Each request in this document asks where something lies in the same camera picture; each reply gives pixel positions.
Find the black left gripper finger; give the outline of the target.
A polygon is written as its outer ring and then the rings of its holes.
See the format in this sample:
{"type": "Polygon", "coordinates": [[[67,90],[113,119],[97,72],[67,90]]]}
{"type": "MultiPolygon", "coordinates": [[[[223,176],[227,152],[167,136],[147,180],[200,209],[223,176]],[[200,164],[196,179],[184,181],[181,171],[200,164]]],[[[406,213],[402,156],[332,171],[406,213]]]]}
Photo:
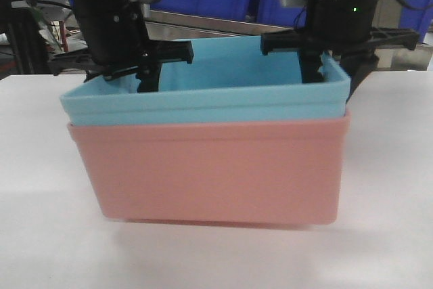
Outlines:
{"type": "Polygon", "coordinates": [[[136,79],[139,81],[137,86],[138,93],[151,93],[158,91],[161,68],[161,64],[155,63],[139,69],[135,75],[136,79]]]}

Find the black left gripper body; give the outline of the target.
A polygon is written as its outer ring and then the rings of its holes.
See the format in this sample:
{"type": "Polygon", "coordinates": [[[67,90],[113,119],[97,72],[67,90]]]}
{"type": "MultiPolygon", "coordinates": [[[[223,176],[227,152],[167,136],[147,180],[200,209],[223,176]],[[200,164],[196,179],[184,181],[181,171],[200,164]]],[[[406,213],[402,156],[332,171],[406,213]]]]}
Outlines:
{"type": "Polygon", "coordinates": [[[67,69],[85,70],[92,79],[107,81],[136,74],[150,64],[193,62],[190,41],[161,41],[149,37],[140,5],[131,0],[69,0],[86,47],[58,54],[50,69],[59,75],[67,69]]]}

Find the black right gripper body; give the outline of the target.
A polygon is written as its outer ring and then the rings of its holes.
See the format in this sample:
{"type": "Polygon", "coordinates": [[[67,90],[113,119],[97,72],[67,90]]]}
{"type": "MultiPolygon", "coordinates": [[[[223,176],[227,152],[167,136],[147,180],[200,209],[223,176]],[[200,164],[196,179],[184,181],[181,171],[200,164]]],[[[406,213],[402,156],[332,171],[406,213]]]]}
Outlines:
{"type": "Polygon", "coordinates": [[[357,52],[377,47],[415,49],[419,35],[410,28],[378,28],[373,18],[378,0],[307,0],[301,28],[267,32],[260,37],[263,55],[297,49],[357,52]]]}

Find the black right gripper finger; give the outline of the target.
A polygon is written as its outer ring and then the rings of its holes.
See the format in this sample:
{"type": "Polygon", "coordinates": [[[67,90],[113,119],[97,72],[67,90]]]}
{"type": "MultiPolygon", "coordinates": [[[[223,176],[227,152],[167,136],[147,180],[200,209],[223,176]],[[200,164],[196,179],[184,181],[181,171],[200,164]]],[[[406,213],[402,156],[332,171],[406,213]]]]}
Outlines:
{"type": "Polygon", "coordinates": [[[374,50],[346,52],[341,55],[340,66],[350,77],[347,102],[358,86],[378,67],[379,57],[374,50]]]}
{"type": "Polygon", "coordinates": [[[298,50],[298,59],[303,83],[322,83],[323,75],[319,72],[322,66],[321,51],[298,50]]]}

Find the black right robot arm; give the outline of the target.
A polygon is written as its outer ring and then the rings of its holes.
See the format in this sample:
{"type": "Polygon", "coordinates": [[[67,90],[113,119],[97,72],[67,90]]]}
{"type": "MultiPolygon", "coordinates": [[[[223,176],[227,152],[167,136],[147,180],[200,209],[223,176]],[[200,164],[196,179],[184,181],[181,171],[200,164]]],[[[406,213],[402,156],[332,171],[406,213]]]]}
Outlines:
{"type": "MultiPolygon", "coordinates": [[[[304,26],[260,37],[263,55],[297,51],[303,83],[322,82],[321,55],[332,54],[350,77],[350,92],[378,67],[379,47],[402,47],[413,51],[419,34],[410,28],[373,26],[379,0],[280,0],[282,6],[299,4],[306,10],[304,26]]],[[[407,7],[404,0],[395,0],[407,7]]]]}

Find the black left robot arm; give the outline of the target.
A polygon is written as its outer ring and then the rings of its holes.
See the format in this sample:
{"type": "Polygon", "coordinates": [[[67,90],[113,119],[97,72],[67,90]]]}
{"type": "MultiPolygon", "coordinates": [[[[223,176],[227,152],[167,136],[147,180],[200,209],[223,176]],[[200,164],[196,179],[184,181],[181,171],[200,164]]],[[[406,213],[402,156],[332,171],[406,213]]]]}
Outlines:
{"type": "Polygon", "coordinates": [[[158,90],[163,64],[193,61],[191,42],[150,39],[141,6],[159,0],[68,1],[87,46],[52,59],[57,73],[77,68],[105,81],[133,74],[145,93],[158,90]]]}

